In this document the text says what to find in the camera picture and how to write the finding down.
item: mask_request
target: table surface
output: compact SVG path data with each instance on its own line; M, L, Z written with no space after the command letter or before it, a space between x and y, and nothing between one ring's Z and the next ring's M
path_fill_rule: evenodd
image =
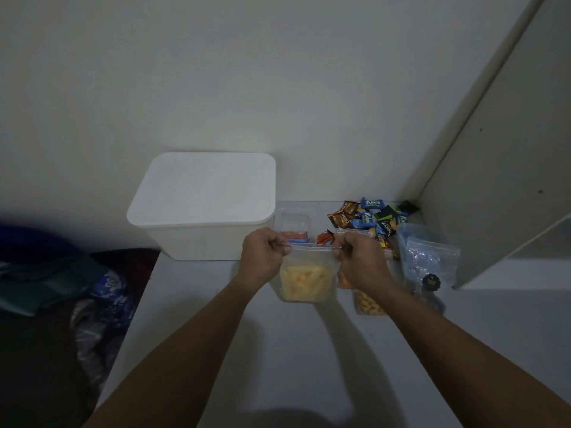
M331 229L340 202L316 209ZM99 403L237 270L161 253ZM446 316L571 401L571 293L441 288ZM248 305L200 426L460 426L389 317L359 316L351 292L284 303L271 285Z

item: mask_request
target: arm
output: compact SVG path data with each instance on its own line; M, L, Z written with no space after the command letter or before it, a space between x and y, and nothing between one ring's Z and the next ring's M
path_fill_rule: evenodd
M347 233L341 270L390 316L464 426L571 426L571 406L392 282L374 240Z
M287 254L273 241L287 242L269 228L248 235L236 278L149 353L84 428L196 426L244 309Z

